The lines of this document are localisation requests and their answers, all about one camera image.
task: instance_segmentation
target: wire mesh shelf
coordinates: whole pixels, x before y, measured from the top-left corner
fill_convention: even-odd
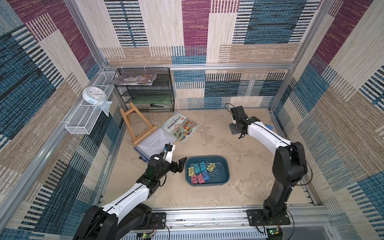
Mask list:
[[[169,68],[118,68],[115,78],[125,74],[157,74],[151,86],[115,85],[128,109],[131,108],[129,103],[134,103],[142,113],[174,112],[175,98]],[[164,102],[169,108],[154,107],[154,104]]]
[[[114,85],[108,84],[113,79],[115,72],[105,71],[99,75],[93,86],[104,91],[106,99],[112,93]],[[85,100],[82,100],[76,111],[73,113],[65,128],[71,134],[90,134],[93,126],[100,116],[101,109],[97,105],[92,105]]]

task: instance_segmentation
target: plastic tray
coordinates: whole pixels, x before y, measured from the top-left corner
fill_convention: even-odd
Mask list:
[[[188,176],[188,168],[193,166],[197,162],[207,162],[216,164],[215,170],[218,170],[218,174],[214,173],[214,176],[209,176],[210,179],[207,180],[204,184],[192,184],[191,177]],[[215,185],[224,185],[229,181],[229,168],[228,162],[225,158],[220,156],[201,156],[201,157],[191,157],[185,163],[185,179],[189,185],[193,187],[200,186],[215,186]]]

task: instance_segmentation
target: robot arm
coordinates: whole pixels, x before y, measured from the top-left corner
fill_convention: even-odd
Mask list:
[[[160,186],[160,179],[169,171],[182,172],[187,158],[172,161],[175,146],[166,144],[164,151],[152,155],[145,173],[133,187],[115,201],[102,207],[92,206],[83,217],[74,240],[117,240],[133,229],[149,227],[152,209],[142,202]]]
[[[287,200],[293,187],[307,173],[304,147],[299,142],[291,142],[269,130],[256,117],[248,117],[242,106],[231,109],[232,134],[240,133],[240,138],[246,134],[259,140],[274,155],[272,172],[275,182],[269,197],[264,201],[263,212],[253,213],[250,219],[255,225],[273,225],[280,222],[290,224],[286,214]]]

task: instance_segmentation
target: patterned carpet wall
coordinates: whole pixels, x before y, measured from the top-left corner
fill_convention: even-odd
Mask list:
[[[78,5],[106,62],[121,66],[291,62],[320,2],[78,0]],[[174,71],[175,108],[268,107],[282,72]]]
[[[0,0],[0,202],[98,71],[64,1]],[[0,239],[69,239],[93,204],[122,125],[118,100],[67,134]]]
[[[336,0],[274,111],[344,239],[384,239],[383,12]]]
[[[0,202],[97,71],[64,1],[0,0]]]
[[[67,133],[0,239],[72,239],[110,166],[123,120],[118,99],[91,134]]]

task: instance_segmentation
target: white clock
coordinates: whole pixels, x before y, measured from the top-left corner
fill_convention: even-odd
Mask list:
[[[100,88],[90,86],[83,90],[83,99],[92,105],[101,106],[106,100],[106,94]]]

